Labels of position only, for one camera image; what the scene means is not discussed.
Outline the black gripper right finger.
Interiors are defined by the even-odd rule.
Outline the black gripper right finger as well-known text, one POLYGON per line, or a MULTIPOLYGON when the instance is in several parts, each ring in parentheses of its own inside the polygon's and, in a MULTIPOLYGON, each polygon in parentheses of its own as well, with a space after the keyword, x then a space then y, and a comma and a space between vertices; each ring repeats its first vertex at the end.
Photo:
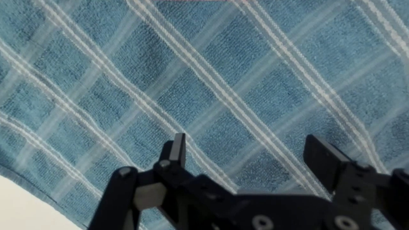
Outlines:
POLYGON ((396 230, 409 230, 407 168, 395 168, 390 175, 377 172, 312 134, 306 138, 303 159, 332 195, 329 227, 373 230, 371 215, 378 209, 396 230))

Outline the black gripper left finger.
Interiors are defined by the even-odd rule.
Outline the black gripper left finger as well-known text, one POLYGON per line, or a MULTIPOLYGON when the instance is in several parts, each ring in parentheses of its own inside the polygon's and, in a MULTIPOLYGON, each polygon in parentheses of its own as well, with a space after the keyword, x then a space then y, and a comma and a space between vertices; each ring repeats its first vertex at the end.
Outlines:
POLYGON ((111 173, 88 230, 137 230, 142 210, 153 207, 176 226, 178 210, 165 210, 175 201, 166 199, 169 189, 159 177, 159 169, 171 164, 185 164, 184 132, 176 132, 173 140, 164 144, 151 169, 139 172, 133 166, 123 166, 111 173))

